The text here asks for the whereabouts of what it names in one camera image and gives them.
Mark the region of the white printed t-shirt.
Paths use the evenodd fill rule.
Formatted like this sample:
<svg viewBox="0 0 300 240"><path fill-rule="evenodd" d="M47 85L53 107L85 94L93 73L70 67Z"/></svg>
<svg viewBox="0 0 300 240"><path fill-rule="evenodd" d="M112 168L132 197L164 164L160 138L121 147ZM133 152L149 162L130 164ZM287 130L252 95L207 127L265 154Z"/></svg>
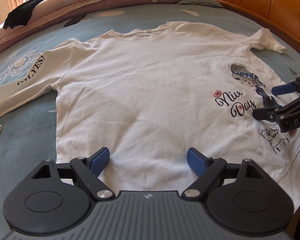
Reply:
<svg viewBox="0 0 300 240"><path fill-rule="evenodd" d="M106 146L114 191L183 190L193 180L185 152L239 163L253 159L300 205L300 128L257 121L282 80L252 49L286 54L268 29L251 36L203 23L113 30L69 39L36 54L27 74L0 87L0 117L57 90L57 161Z"/></svg>

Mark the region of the blue-green lower pillow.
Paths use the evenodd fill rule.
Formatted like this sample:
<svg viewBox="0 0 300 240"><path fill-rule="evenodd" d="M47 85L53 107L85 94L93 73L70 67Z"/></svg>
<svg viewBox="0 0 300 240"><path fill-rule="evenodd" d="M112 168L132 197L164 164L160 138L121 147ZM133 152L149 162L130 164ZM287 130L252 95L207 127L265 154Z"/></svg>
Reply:
<svg viewBox="0 0 300 240"><path fill-rule="evenodd" d="M198 5L212 8L224 8L217 0L181 0L179 5Z"/></svg>

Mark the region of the black garment on quilt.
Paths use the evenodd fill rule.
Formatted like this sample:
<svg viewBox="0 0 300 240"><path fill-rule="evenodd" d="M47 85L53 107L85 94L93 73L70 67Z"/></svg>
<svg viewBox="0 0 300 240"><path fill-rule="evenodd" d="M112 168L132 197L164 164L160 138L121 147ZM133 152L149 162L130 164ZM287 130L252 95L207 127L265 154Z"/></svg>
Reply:
<svg viewBox="0 0 300 240"><path fill-rule="evenodd" d="M44 0L28 0L8 13L3 29L26 26L31 19L34 8Z"/></svg>

